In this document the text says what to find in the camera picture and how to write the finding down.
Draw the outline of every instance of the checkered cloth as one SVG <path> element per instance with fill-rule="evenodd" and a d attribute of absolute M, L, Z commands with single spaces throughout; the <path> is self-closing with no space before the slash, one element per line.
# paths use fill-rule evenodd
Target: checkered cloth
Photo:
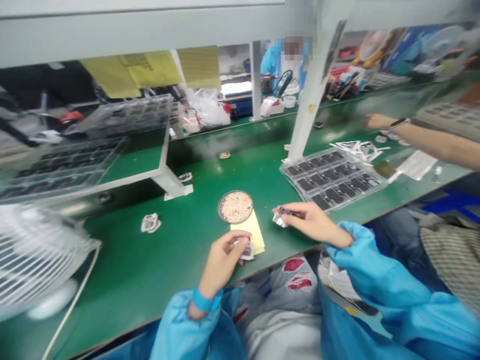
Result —
<path fill-rule="evenodd" d="M 480 230 L 442 223 L 421 227 L 420 239 L 440 279 L 480 317 Z"/>

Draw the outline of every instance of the blue sleeve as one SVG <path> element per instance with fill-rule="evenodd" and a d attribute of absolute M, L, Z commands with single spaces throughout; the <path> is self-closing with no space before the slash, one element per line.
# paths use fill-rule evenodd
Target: blue sleeve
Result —
<path fill-rule="evenodd" d="M 272 51 L 273 51 L 273 46 L 270 46 L 268 50 L 266 51 L 265 55 L 261 59 L 261 64 L 260 64 L 260 73 L 261 74 L 267 74 L 270 73 L 270 75 L 277 75 L 275 74 L 275 68 L 272 66 Z"/>
<path fill-rule="evenodd" d="M 353 222 L 338 224 L 354 241 L 328 246 L 332 260 L 347 270 L 360 297 L 382 313 L 392 339 L 425 359 L 480 357 L 480 321 L 452 295 L 432 293 L 397 260 L 379 253 L 374 235 Z"/>
<path fill-rule="evenodd" d="M 189 318 L 188 309 L 193 290 L 175 294 L 168 303 L 158 326 L 150 360 L 204 359 L 209 341 L 220 318 L 221 308 L 201 321 Z"/>

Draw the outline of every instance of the blue smock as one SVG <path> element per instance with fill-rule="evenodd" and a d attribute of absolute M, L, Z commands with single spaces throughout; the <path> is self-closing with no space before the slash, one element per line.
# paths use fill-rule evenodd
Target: blue smock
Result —
<path fill-rule="evenodd" d="M 271 82 L 271 89 L 273 90 L 277 83 L 280 81 L 280 77 L 283 74 L 282 71 L 282 57 L 283 57 L 283 48 L 284 48 L 284 40 L 280 39 L 275 41 L 270 48 L 266 51 L 263 59 L 261 60 L 260 64 L 260 72 L 265 74 L 270 74 L 272 76 L 276 76 L 276 79 Z M 309 58 L 309 43 L 303 43 L 303 60 L 300 66 L 300 79 L 298 79 L 300 83 L 300 90 L 304 88 L 305 85 L 305 78 L 307 77 L 307 71 L 305 70 L 305 63 L 306 59 Z"/>
<path fill-rule="evenodd" d="M 452 295 L 432 293 L 405 267 L 379 253 L 372 232 L 342 221 L 354 241 L 345 249 L 327 247 L 331 259 L 348 271 L 353 287 L 383 314 L 382 325 L 392 335 L 373 331 L 349 315 L 318 289 L 323 307 L 321 342 L 324 359 L 480 359 L 480 320 Z M 221 307 L 203 320 L 188 316 L 192 290 L 172 297 L 158 327 L 150 360 L 246 359 L 233 323 L 242 289 L 223 294 Z"/>

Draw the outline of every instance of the blue wristband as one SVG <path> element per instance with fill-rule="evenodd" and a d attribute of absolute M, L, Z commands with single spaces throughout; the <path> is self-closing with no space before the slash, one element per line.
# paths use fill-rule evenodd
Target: blue wristband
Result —
<path fill-rule="evenodd" d="M 224 294 L 224 290 L 221 289 L 213 299 L 205 298 L 199 291 L 198 286 L 193 291 L 193 295 L 191 297 L 193 304 L 195 307 L 203 312 L 208 311 L 215 311 L 220 305 L 220 301 L 222 300 L 222 295 Z"/>

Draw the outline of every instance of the hand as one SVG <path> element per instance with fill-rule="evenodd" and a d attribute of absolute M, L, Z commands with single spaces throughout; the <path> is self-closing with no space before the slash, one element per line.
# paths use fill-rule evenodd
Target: hand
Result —
<path fill-rule="evenodd" d="M 338 249 L 348 248 L 352 244 L 352 236 L 334 224 L 314 202 L 292 202 L 281 207 L 297 215 L 283 214 L 281 219 L 309 238 L 333 245 Z M 277 213 L 279 210 L 275 208 L 273 212 Z"/>
<path fill-rule="evenodd" d="M 251 236 L 252 234 L 247 231 L 232 230 L 211 244 L 205 269 L 198 284 L 198 290 L 203 297 L 213 299 L 229 282 L 235 265 L 238 262 L 243 263 L 240 256 Z"/>
<path fill-rule="evenodd" d="M 388 130 L 395 121 L 397 121 L 397 119 L 380 114 L 367 114 L 363 120 L 363 127 L 368 130 Z"/>

